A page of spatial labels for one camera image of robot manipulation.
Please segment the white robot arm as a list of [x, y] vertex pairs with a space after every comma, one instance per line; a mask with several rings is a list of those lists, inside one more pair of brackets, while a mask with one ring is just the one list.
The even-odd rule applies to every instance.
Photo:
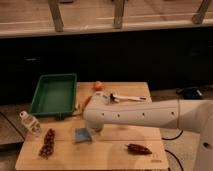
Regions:
[[213, 100], [167, 100], [116, 105], [96, 92], [83, 112], [87, 128], [100, 132], [105, 124], [180, 129], [200, 134], [194, 171], [213, 171]]

